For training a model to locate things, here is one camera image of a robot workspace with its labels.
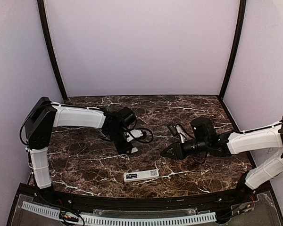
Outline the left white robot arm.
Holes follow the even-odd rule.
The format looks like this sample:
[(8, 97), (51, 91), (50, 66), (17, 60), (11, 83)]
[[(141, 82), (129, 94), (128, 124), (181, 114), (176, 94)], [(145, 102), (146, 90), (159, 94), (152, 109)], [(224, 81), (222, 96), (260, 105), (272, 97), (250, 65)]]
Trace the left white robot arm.
[(140, 130), (129, 129), (136, 121), (133, 111), (127, 107), (118, 112), (104, 108), (64, 105), (42, 97), (33, 107), (21, 126), (20, 138), (29, 153), (30, 167), (39, 189), (52, 186), (48, 148), (53, 128), (74, 127), (101, 130), (105, 139), (112, 141), (120, 154), (131, 153), (132, 141), (143, 136)]

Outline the white battery cover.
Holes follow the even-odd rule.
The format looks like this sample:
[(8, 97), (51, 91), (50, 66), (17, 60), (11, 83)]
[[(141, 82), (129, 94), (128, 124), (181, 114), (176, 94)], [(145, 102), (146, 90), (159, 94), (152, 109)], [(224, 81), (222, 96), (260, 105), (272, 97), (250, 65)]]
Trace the white battery cover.
[(138, 148), (134, 147), (129, 151), (129, 154), (133, 154), (133, 153), (136, 153), (136, 152), (138, 152)]

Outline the white remote control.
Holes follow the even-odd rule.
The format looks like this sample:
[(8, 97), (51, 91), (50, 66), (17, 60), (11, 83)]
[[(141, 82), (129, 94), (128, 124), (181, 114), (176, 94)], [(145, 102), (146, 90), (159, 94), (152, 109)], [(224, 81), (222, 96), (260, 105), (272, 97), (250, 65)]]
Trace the white remote control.
[[(126, 178), (128, 174), (137, 174), (136, 179), (127, 180)], [(125, 183), (128, 182), (136, 182), (136, 181), (144, 181), (144, 180), (150, 180), (150, 179), (156, 179), (159, 177), (159, 171), (158, 169), (151, 169), (151, 170), (145, 170), (145, 171), (138, 171), (138, 172), (130, 172), (130, 173), (124, 173), (123, 179)]]

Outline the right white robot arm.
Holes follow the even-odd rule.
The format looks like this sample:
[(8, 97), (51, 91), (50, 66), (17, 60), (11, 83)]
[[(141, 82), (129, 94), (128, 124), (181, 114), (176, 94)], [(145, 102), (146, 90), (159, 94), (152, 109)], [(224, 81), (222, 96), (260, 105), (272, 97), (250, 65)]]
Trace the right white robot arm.
[(274, 149), (275, 153), (267, 160), (242, 175), (236, 189), (244, 192), (257, 189), (283, 172), (283, 117), (261, 128), (222, 134), (217, 134), (208, 118), (196, 118), (190, 125), (194, 133), (190, 140), (182, 132), (177, 132), (175, 125), (168, 125), (173, 135), (181, 136), (182, 140), (170, 144), (160, 153), (161, 156), (183, 160), (189, 155), (195, 156), (199, 153), (228, 157), (244, 152)]

